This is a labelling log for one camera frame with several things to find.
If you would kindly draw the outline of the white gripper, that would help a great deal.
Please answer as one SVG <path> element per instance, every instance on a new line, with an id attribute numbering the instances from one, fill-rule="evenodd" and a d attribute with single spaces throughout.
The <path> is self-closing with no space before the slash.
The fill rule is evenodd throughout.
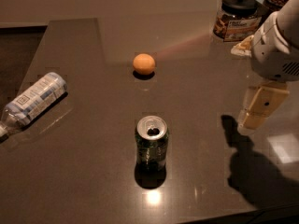
<path id="1" fill-rule="evenodd" d="M 256 86 L 249 86 L 245 93 L 237 130 L 242 135 L 250 135 L 259 129 L 289 96 L 288 85 L 280 82 L 299 80 L 298 13 L 272 13 L 255 35 L 250 35 L 234 45 L 231 53 L 242 57 L 251 56 L 253 71 L 270 79 Z"/>

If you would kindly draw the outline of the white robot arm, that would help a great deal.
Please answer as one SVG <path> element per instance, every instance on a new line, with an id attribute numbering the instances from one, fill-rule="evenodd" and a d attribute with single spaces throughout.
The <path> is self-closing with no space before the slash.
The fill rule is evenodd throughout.
<path id="1" fill-rule="evenodd" d="M 299 0 L 289 0 L 271 13 L 254 35 L 233 46 L 231 53 L 250 58 L 262 78 L 248 86 L 237 130 L 250 135 L 289 96 L 288 84 L 299 80 Z"/>

